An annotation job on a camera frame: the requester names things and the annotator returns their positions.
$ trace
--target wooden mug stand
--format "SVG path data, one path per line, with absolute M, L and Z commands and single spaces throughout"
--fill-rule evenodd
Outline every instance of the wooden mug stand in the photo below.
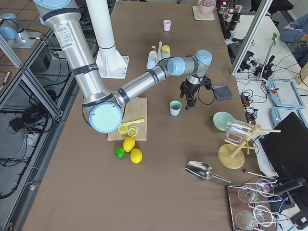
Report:
M 281 132 L 280 130 L 267 130 L 261 129 L 261 125 L 256 124 L 253 128 L 242 125 L 243 128 L 251 130 L 251 134 L 246 139 L 243 139 L 239 143 L 231 142 L 225 139 L 228 144 L 222 145 L 218 149 L 218 158 L 220 162 L 231 169 L 238 169 L 243 166 L 245 162 L 245 156 L 242 152 L 242 148 L 246 148 L 247 154 L 249 154 L 249 149 L 259 150 L 260 148 L 249 146 L 248 142 L 258 133 L 258 132 Z

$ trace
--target lemon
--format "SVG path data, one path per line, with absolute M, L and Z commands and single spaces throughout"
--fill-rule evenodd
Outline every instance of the lemon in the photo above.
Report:
M 131 137 L 135 137 L 138 133 L 138 128 L 136 126 L 130 126 L 127 134 Z
M 125 152 L 129 153 L 135 147 L 135 140 L 132 137 L 125 138 L 123 142 L 123 148 Z
M 142 152 L 138 148 L 134 148 L 130 152 L 130 160 L 137 164 L 142 160 Z
M 117 130 L 119 131 L 121 135 L 125 135 L 127 133 L 128 128 L 125 124 L 120 124 Z

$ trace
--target gray towel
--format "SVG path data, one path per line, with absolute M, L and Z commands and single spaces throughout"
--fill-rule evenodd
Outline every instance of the gray towel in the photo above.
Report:
M 213 90 L 214 90 L 214 94 L 215 94 L 215 96 L 218 100 L 233 99 L 233 95 L 232 95 L 228 85 L 214 86 Z

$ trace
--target bowl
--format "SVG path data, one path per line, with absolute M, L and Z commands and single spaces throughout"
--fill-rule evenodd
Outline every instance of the bowl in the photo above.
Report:
M 231 116 L 228 112 L 217 112 L 214 116 L 213 116 L 213 123 L 214 126 L 220 130 L 220 131 L 225 131 L 226 130 L 226 124 L 227 121 L 233 118 L 233 116 Z
M 205 6 L 202 5 L 203 2 L 204 0 L 198 0 L 198 8 L 201 13 L 211 13 L 216 7 L 215 0 L 207 0 Z

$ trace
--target laptop screen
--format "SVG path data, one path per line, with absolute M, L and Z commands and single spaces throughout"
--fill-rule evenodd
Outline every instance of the laptop screen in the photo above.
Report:
M 259 139 L 270 163 L 280 179 L 303 177 L 308 181 L 308 128 L 291 112 L 275 129 Z M 290 191 L 301 212 L 308 216 L 308 188 Z

